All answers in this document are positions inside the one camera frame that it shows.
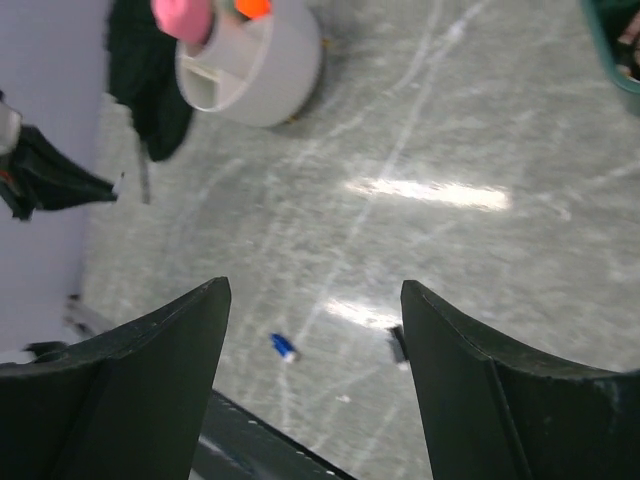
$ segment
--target orange object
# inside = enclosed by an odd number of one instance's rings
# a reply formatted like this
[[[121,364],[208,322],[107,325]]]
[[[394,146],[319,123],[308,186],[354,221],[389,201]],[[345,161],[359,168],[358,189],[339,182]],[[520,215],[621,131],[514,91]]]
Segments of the orange object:
[[[236,10],[251,20],[271,13],[269,0],[235,0]]]

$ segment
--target gray wall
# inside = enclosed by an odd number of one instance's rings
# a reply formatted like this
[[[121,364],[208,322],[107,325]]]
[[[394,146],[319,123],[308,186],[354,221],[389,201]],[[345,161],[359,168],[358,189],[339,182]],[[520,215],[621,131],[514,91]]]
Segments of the gray wall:
[[[0,89],[58,148],[92,168],[109,0],[1,0]],[[86,209],[10,219],[0,205],[0,352],[62,338],[80,287]]]

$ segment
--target teal tray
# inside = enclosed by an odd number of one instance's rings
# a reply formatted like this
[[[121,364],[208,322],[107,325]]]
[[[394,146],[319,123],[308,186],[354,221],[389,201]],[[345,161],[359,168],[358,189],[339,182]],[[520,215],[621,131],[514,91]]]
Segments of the teal tray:
[[[618,72],[612,46],[640,10],[640,0],[580,0],[600,63],[625,108],[640,116],[640,83]]]

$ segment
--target white container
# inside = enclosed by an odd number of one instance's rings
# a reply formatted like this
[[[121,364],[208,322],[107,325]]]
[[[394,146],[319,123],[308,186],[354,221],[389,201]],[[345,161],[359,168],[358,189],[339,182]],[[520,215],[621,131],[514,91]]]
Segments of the white container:
[[[311,95],[322,37],[304,0],[272,0],[271,13],[245,23],[219,13],[195,57],[178,45],[176,72],[186,101],[203,112],[255,127],[294,115]]]

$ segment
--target blue object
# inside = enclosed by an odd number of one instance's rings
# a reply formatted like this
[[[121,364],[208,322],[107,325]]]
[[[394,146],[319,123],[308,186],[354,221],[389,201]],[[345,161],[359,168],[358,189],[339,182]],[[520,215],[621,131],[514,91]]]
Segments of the blue object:
[[[273,348],[277,350],[277,352],[282,358],[284,358],[286,362],[291,363],[298,358],[298,352],[293,347],[293,345],[291,345],[291,342],[289,342],[289,340],[284,338],[279,333],[272,333],[270,337],[271,342],[273,343]]]

